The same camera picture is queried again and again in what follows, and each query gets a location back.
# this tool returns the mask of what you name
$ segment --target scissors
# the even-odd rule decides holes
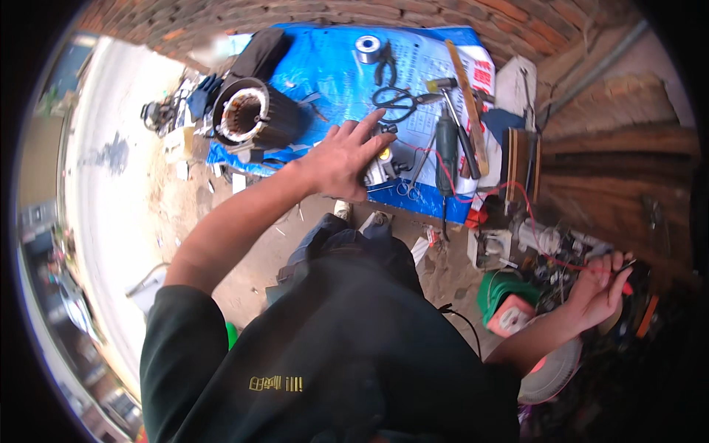
[[[423,165],[426,163],[428,153],[431,152],[431,147],[433,146],[433,140],[435,140],[435,138],[436,132],[433,131],[431,133],[431,138],[428,139],[428,144],[426,145],[426,151],[423,153],[423,157],[421,157],[421,160],[419,160],[416,164],[416,169],[414,169],[413,175],[411,176],[411,182],[404,183],[403,181],[401,181],[398,185],[396,185],[396,193],[398,195],[407,196],[409,200],[414,201],[418,200],[418,198],[421,197],[421,191],[417,187],[415,187],[414,184],[416,183],[418,175],[421,173],[421,169],[423,169]]]
[[[395,91],[396,96],[388,101],[377,101],[380,95],[388,91]],[[435,103],[442,99],[441,94],[422,94],[420,96],[414,96],[411,92],[397,88],[395,86],[386,86],[381,89],[377,89],[372,95],[372,103],[377,108],[387,108],[387,109],[408,109],[408,112],[402,117],[396,118],[394,120],[387,120],[382,118],[381,121],[385,123],[399,123],[406,120],[413,112],[416,110],[418,105],[428,105],[430,103]],[[411,104],[402,104],[402,101],[411,100]]]

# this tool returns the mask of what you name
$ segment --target glove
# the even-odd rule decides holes
[[[211,105],[209,103],[209,97],[214,91],[221,87],[223,80],[217,78],[217,74],[212,74],[207,76],[202,82],[197,86],[197,89],[187,97],[187,106],[189,107],[189,112],[195,118],[204,117],[204,111],[207,106]]]

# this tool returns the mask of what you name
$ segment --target black wire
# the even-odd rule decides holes
[[[452,309],[450,308],[451,306],[453,306],[453,303],[445,304],[445,305],[441,306],[440,308],[438,308],[438,312],[440,312],[440,313],[442,313],[442,314],[455,314],[455,315],[457,315],[458,317],[460,317],[460,318],[462,318],[463,320],[465,320],[465,322],[468,324],[468,326],[470,326],[470,329],[473,330],[473,334],[475,334],[475,341],[476,341],[477,344],[478,344],[478,358],[482,359],[483,356],[482,356],[482,352],[480,351],[480,337],[478,337],[478,332],[475,330],[475,327],[473,326],[473,324],[470,323],[470,320],[468,320],[467,318],[465,318],[462,314],[459,314],[459,313],[457,313],[456,311],[452,310]]]

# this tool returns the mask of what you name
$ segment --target blue tarp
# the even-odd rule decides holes
[[[447,38],[455,45],[481,46],[477,35],[469,27],[418,29],[418,28],[360,28],[354,26],[321,27],[311,24],[278,25],[293,38],[293,45],[279,63],[271,85],[289,98],[300,101],[314,92],[320,98],[313,103],[329,122],[319,119],[308,106],[308,130],[292,146],[276,152],[267,152],[266,158],[284,161],[305,155],[313,143],[322,140],[333,124],[341,124],[352,119],[360,120],[372,112],[372,94],[380,87],[374,84],[376,65],[356,63],[352,50],[354,41],[361,35],[374,35],[382,42],[390,41],[396,54],[398,81],[396,86],[410,86],[412,94],[425,92],[424,81],[432,78],[451,77],[447,60],[443,62],[433,53],[440,53],[440,41]],[[389,69],[385,68],[386,83]],[[398,124],[399,138],[412,145],[423,147],[440,114],[438,105],[421,106],[410,118]],[[393,146],[394,154],[413,165],[414,152],[401,144]],[[428,157],[429,162],[435,156]],[[243,164],[236,155],[226,152],[219,142],[212,141],[206,162],[226,163],[244,172],[269,176],[274,172],[259,164]],[[441,199],[434,186],[418,183],[421,197],[412,201],[396,193],[396,185],[401,179],[389,184],[382,184],[370,189],[394,187],[369,193],[369,199],[380,203],[397,206],[410,211],[441,217]],[[454,198],[447,202],[447,219],[463,223],[470,208],[470,203],[460,203]]]

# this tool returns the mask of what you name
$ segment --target cable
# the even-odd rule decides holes
[[[447,303],[447,304],[441,306],[440,308],[438,308],[438,312],[440,312],[442,314],[455,314],[458,317],[465,320],[465,322],[468,324],[468,326],[470,326],[470,329],[473,330],[473,334],[475,334],[475,341],[478,343],[478,358],[482,359],[483,356],[482,356],[482,353],[480,352],[480,338],[478,337],[478,332],[475,330],[475,327],[473,326],[473,324],[470,323],[470,320],[465,318],[462,314],[459,314],[459,313],[455,312],[454,310],[452,310],[450,308],[451,306],[453,306],[453,303]]]
[[[404,141],[401,141],[401,140],[399,140],[399,141],[402,142],[404,145],[410,147],[410,148],[413,149],[413,150],[424,151],[424,152],[434,151],[434,152],[436,153],[436,156],[438,157],[438,161],[441,162],[441,163],[443,163],[443,158],[441,158],[441,154],[440,154],[437,150],[435,150],[435,149],[433,149],[433,148],[425,149],[425,148],[422,148],[422,147],[417,147],[417,146],[411,145],[411,144],[409,144],[409,143],[407,143],[407,142],[404,142]],[[525,203],[527,204],[527,212],[529,213],[530,218],[532,219],[532,235],[534,236],[534,241],[535,241],[535,244],[537,245],[537,250],[539,251],[539,253],[540,253],[544,258],[546,258],[547,260],[551,261],[552,263],[558,264],[559,266],[568,267],[569,269],[574,270],[574,271],[583,271],[584,269],[590,269],[590,268],[587,267],[587,266],[577,266],[577,265],[575,265],[575,264],[571,264],[571,263],[568,263],[568,262],[563,262],[563,261],[561,261],[561,260],[558,260],[558,259],[552,257],[551,255],[548,255],[546,252],[543,251],[542,247],[541,247],[540,244],[539,244],[539,239],[537,239],[537,221],[535,220],[534,214],[532,213],[532,205],[531,205],[531,203],[530,203],[530,199],[529,199],[529,197],[527,196],[527,191],[525,190],[525,187],[522,186],[522,184],[520,184],[518,181],[506,181],[505,183],[502,183],[502,184],[500,184],[500,185],[498,185],[498,186],[492,188],[490,191],[487,191],[486,193],[484,193],[484,194],[483,194],[483,197],[480,197],[480,194],[476,193],[476,195],[475,195],[474,197],[472,197],[472,198],[463,199],[463,198],[458,197],[458,193],[457,193],[457,191],[455,190],[455,183],[453,183],[453,178],[450,176],[450,173],[449,173],[445,168],[441,168],[441,169],[443,169],[443,172],[445,172],[445,175],[446,175],[446,177],[448,178],[448,182],[450,183],[450,187],[451,187],[451,189],[453,190],[453,196],[454,196],[455,199],[458,200],[460,203],[472,203],[472,202],[474,202],[474,201],[477,200],[477,199],[483,199],[483,200],[484,200],[484,197],[487,197],[487,196],[490,195],[490,194],[493,194],[493,193],[495,193],[495,192],[497,192],[497,191],[500,191],[501,189],[504,189],[504,188],[506,188],[506,187],[508,187],[508,186],[516,186],[516,187],[520,190],[520,192],[522,193],[522,197],[525,198]],[[604,272],[604,273],[606,273],[606,274],[613,274],[612,271],[606,270],[606,269],[604,269],[604,268],[594,268],[594,269],[592,269],[592,270],[593,270],[593,271]]]

